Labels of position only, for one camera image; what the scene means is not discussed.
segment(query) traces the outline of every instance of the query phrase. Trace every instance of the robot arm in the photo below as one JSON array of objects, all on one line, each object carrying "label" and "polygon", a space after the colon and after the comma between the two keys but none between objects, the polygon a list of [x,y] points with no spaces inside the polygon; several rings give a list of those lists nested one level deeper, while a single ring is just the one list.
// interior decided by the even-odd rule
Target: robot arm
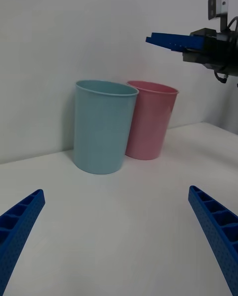
[{"label": "robot arm", "polygon": [[[220,18],[220,32],[203,28],[190,36],[152,33],[147,43],[181,52],[183,61],[203,64],[214,70],[216,78],[226,83],[228,75],[238,76],[238,17],[228,25],[228,0],[208,0],[208,19]],[[236,22],[235,30],[231,25]]]}]

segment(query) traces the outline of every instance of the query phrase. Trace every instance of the cup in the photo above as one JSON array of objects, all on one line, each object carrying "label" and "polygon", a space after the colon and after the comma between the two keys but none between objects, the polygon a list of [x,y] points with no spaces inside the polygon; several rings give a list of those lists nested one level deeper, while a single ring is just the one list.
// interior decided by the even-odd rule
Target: cup
[{"label": "cup", "polygon": [[126,84],[77,82],[73,150],[77,167],[93,174],[121,168],[138,93]]},{"label": "cup", "polygon": [[139,90],[126,148],[126,155],[141,160],[159,157],[177,89],[146,81],[129,81]]}]

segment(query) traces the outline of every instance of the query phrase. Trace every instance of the table surface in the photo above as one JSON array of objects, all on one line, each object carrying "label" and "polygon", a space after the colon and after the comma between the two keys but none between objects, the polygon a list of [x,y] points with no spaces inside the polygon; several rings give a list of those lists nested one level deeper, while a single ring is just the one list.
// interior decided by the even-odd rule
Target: table surface
[{"label": "table surface", "polygon": [[0,165],[0,214],[38,188],[43,208],[4,296],[230,296],[187,200],[194,184],[238,214],[238,136],[168,130],[160,158],[111,175],[72,152]]}]

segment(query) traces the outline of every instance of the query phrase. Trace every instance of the cup rim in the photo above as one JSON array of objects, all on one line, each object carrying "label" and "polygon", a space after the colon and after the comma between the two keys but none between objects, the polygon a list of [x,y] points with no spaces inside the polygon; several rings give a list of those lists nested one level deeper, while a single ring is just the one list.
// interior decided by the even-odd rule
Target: cup rim
[{"label": "cup rim", "polygon": [[115,83],[124,87],[128,87],[128,84],[124,84],[124,83],[119,83],[119,82],[113,82],[113,81],[107,81],[107,80],[98,80],[98,79],[86,79],[86,80],[79,80],[76,82],[76,87],[80,88],[81,90],[84,91],[88,91],[88,92],[92,92],[95,94],[101,94],[104,96],[114,96],[114,97],[132,97],[132,96],[136,96],[139,93],[139,90],[133,86],[130,85],[130,87],[132,87],[135,92],[134,93],[125,93],[125,94],[118,94],[118,93],[107,93],[107,92],[99,92],[99,91],[95,91],[95,90],[91,90],[91,89],[87,89],[87,88],[83,88],[80,86],[80,83],[82,82],[90,82],[90,81],[98,81],[98,82],[107,82],[107,83]]},{"label": "cup rim", "polygon": [[[145,88],[139,88],[139,87],[136,86],[136,84],[133,84],[133,83],[136,83],[136,82],[158,84],[160,86],[170,88],[170,89],[174,90],[174,92],[163,92],[163,91],[155,91],[155,90],[150,90],[150,89],[145,89]],[[146,91],[146,92],[151,92],[151,93],[157,93],[157,94],[163,94],[163,95],[177,95],[179,93],[179,90],[177,90],[177,89],[175,89],[173,87],[170,87],[170,86],[167,86],[165,84],[158,83],[158,82],[153,82],[153,81],[130,80],[130,81],[127,82],[127,84],[132,86],[133,88],[139,89],[140,91]]]}]

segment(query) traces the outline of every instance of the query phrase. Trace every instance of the white wall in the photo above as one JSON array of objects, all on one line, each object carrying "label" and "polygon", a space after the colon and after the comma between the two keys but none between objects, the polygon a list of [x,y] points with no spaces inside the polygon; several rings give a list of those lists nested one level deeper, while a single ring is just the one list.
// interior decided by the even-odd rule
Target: white wall
[{"label": "white wall", "polygon": [[0,0],[0,163],[72,147],[79,79],[158,81],[180,90],[171,126],[211,117],[226,87],[145,38],[218,26],[207,0]]}]

